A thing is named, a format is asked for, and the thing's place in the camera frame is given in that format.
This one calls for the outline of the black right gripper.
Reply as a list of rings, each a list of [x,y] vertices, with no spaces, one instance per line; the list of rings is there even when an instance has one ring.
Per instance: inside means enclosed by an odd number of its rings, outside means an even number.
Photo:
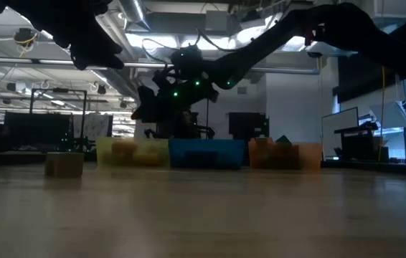
[[[132,120],[168,123],[190,111],[190,106],[200,100],[217,101],[219,93],[204,70],[209,62],[203,59],[197,46],[180,48],[170,59],[171,66],[154,73],[154,83],[159,87],[157,96],[147,86],[138,88],[140,103],[131,115]]]

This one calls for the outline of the translucent yellow plastic bin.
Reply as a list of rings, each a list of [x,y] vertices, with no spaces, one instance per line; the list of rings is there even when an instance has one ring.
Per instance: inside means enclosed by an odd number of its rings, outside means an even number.
[[[169,167],[167,139],[98,138],[95,141],[99,166]]]

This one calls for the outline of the teal plastic bin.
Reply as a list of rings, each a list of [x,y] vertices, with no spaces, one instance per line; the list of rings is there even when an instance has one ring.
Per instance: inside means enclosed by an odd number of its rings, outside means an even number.
[[[240,169],[243,162],[242,140],[170,139],[172,168]]]

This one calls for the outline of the black monitor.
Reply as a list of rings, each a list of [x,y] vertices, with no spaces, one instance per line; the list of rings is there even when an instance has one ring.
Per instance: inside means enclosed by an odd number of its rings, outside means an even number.
[[[4,125],[15,143],[57,144],[70,128],[70,116],[61,114],[6,113]]]

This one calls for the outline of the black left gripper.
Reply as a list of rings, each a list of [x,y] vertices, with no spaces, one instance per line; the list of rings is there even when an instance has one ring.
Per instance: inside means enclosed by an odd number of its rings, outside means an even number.
[[[93,65],[121,69],[117,57],[123,48],[116,44],[96,21],[108,11],[113,0],[0,0],[0,13],[5,8],[26,17],[38,30],[50,33],[61,47],[68,45],[74,66],[85,70]]]

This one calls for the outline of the black desk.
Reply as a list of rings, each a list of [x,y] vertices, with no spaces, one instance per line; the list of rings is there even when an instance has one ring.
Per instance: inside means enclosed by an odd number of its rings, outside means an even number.
[[[373,161],[387,163],[389,161],[389,148],[380,136],[374,136],[378,129],[374,122],[365,122],[362,125],[335,130],[340,135],[341,147],[334,149],[340,160],[344,161]]]

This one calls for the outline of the black screen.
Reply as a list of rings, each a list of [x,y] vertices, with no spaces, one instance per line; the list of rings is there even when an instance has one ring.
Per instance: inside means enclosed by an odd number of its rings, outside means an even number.
[[[269,125],[265,113],[229,113],[229,134],[234,139],[268,137]]]

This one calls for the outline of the silver horizontal ceiling pipe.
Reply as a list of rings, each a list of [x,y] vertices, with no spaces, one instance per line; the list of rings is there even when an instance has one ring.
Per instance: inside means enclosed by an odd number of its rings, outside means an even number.
[[[0,64],[3,65],[31,65],[31,66],[61,66],[67,69],[74,64],[70,60],[58,59],[26,59],[26,58],[9,58],[0,57]],[[144,68],[144,69],[163,69],[165,64],[151,62],[124,62],[124,67]],[[319,69],[298,69],[287,67],[252,67],[252,72],[278,73],[278,74],[295,74],[295,75],[319,75]]]

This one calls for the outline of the white printed board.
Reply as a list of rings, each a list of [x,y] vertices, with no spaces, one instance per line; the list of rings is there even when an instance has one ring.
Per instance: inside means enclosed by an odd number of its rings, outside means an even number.
[[[80,137],[81,131],[83,136],[88,140],[111,137],[113,132],[113,116],[101,114],[87,114],[84,116],[84,125],[82,125],[82,116],[73,115],[73,133],[76,138]]]

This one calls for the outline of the translucent orange plastic bin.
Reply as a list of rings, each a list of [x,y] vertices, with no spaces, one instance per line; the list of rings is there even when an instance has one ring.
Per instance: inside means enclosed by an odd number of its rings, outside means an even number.
[[[272,138],[251,138],[247,143],[251,169],[305,170],[321,169],[321,143],[278,145]]]

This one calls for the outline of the grey ceiling unit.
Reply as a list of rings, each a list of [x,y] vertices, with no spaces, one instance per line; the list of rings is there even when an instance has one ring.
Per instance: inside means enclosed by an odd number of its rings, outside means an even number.
[[[205,30],[209,32],[226,32],[228,15],[226,11],[206,11]]]

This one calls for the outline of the natural wooden square block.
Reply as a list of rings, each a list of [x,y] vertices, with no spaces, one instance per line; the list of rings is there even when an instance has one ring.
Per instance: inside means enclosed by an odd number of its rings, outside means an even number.
[[[50,178],[80,178],[83,165],[82,153],[47,153],[44,174]]]

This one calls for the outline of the black station frame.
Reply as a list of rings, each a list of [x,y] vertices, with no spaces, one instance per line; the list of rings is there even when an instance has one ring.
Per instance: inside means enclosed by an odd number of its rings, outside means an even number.
[[[74,90],[74,89],[68,89],[68,88],[63,88],[63,87],[54,87],[52,89],[46,88],[32,88],[31,89],[31,97],[30,97],[30,106],[29,106],[29,114],[33,113],[34,109],[34,101],[39,99],[39,96],[35,97],[34,94],[35,92],[41,92],[42,94],[46,93],[48,90],[51,90],[56,93],[65,93],[69,94],[70,92],[74,93],[75,95],[78,92],[81,92],[83,94],[83,100],[82,100],[82,120],[81,120],[81,129],[80,129],[80,137],[76,141],[79,147],[79,151],[82,153],[83,152],[83,143],[84,143],[84,125],[85,125],[85,113],[86,113],[86,105],[88,101],[88,92],[86,90]]]

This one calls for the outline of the silver ventilation duct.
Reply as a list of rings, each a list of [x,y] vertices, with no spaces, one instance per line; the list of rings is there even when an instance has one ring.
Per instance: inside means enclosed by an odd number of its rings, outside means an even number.
[[[121,94],[138,100],[137,87],[141,84],[136,67],[129,67],[127,63],[137,63],[138,55],[126,36],[127,26],[133,25],[140,29],[149,30],[145,20],[146,10],[142,0],[112,0],[106,13],[96,17],[97,22],[108,36],[118,44],[122,50],[116,55],[123,63],[121,70],[108,69],[102,72]]]

